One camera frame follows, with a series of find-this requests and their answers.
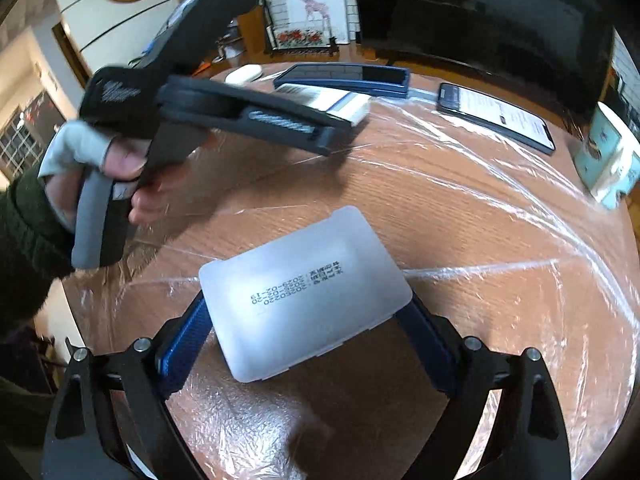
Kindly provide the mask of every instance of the green sleeve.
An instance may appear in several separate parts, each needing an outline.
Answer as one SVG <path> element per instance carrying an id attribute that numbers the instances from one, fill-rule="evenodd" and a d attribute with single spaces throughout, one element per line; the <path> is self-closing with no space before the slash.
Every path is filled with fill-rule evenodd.
<path id="1" fill-rule="evenodd" d="M 0 194 L 0 338 L 31 319 L 53 280 L 73 271 L 73 235 L 58 223 L 38 170 Z"/>

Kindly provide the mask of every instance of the giraffe picture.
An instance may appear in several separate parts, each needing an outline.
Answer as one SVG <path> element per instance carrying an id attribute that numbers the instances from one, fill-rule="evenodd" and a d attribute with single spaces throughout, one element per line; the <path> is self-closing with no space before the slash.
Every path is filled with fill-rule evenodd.
<path id="1" fill-rule="evenodd" d="M 286 0 L 289 27 L 318 31 L 328 41 L 349 43 L 346 0 Z"/>

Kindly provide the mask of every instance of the plastic wrap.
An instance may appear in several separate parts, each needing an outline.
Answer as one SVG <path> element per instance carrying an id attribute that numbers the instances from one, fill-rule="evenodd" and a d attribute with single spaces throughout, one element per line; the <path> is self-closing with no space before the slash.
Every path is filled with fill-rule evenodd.
<path id="1" fill-rule="evenodd" d="M 585 193 L 560 128 L 549 124 L 555 154 L 539 154 L 437 112 L 439 82 L 414 75 L 426 92 L 375 99 L 353 149 L 330 158 L 221 132 L 216 150 L 194 154 L 167 218 L 140 229 L 119 266 L 65 283 L 85 342 L 111 352 L 154 335 L 197 293 L 202 264 L 352 204 L 463 336 L 541 350 L 581 478 L 634 384 L 640 268 L 628 213 Z M 253 86 L 272 88 L 268 78 Z M 210 477 L 242 480 L 399 479 L 445 405 L 394 320 L 250 384 L 232 379 L 212 335 L 168 401 Z M 477 465 L 496 405 L 491 396 L 459 476 Z"/>

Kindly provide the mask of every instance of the black monitor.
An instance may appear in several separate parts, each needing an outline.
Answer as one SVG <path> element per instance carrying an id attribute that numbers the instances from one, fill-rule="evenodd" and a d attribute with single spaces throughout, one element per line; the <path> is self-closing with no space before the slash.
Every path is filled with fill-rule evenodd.
<path id="1" fill-rule="evenodd" d="M 357 1 L 365 47 L 461 63 L 585 117 L 602 93 L 614 29 L 596 0 Z"/>

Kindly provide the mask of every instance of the teal box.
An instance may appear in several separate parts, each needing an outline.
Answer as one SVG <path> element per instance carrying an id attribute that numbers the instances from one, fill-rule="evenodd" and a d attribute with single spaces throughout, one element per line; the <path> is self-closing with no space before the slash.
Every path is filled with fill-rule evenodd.
<path id="1" fill-rule="evenodd" d="M 614 209 L 638 181 L 640 144 L 609 107 L 598 103 L 589 137 L 575 153 L 574 164 L 580 179 L 596 200 L 604 207 Z"/>

